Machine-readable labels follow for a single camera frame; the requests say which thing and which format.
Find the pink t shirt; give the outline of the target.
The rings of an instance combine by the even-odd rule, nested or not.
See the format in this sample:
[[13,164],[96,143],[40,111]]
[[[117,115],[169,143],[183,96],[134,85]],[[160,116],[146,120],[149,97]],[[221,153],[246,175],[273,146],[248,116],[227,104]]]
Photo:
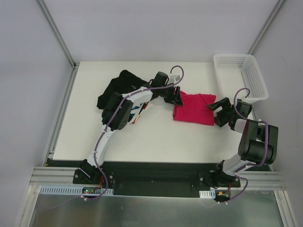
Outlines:
[[181,91],[180,96],[183,106],[175,106],[173,120],[214,126],[214,113],[206,106],[215,102],[216,95],[187,94]]

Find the white red shirt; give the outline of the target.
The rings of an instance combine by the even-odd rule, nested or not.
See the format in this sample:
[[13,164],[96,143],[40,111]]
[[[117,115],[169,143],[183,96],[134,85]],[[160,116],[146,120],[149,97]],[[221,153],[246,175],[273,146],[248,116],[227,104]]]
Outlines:
[[135,106],[131,110],[129,123],[135,124],[137,120],[140,118],[141,113],[146,111],[147,109],[153,106],[152,103],[142,103],[140,106]]

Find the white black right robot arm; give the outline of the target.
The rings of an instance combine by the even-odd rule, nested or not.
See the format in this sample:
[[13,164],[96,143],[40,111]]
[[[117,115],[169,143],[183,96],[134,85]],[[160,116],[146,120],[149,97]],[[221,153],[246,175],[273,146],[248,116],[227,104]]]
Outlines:
[[214,122],[223,127],[241,133],[238,152],[231,158],[221,161],[211,173],[211,179],[217,186],[225,186],[232,182],[243,171],[251,167],[270,165],[276,159],[278,145],[278,127],[265,122],[258,122],[248,118],[252,105],[238,99],[235,105],[229,98],[206,106],[216,113]]

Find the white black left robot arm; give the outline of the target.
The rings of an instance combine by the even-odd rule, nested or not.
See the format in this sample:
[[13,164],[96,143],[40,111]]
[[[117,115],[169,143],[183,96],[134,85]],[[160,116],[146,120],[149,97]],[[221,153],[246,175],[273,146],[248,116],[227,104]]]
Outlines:
[[99,168],[104,163],[112,137],[126,125],[135,122],[150,101],[162,97],[165,103],[182,106],[178,83],[183,77],[169,76],[159,71],[155,78],[145,81],[123,70],[117,78],[112,79],[97,101],[98,109],[102,110],[100,136],[92,152],[75,171],[74,177],[90,184],[97,183],[102,178]]

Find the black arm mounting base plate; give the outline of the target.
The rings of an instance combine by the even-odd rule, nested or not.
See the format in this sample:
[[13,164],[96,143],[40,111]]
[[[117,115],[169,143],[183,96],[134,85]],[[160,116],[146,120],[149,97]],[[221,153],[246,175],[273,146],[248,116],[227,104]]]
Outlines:
[[200,191],[239,188],[235,177],[223,178],[215,163],[105,161],[100,168],[86,161],[48,160],[47,167],[74,167],[74,184],[112,189],[114,195],[197,198]]

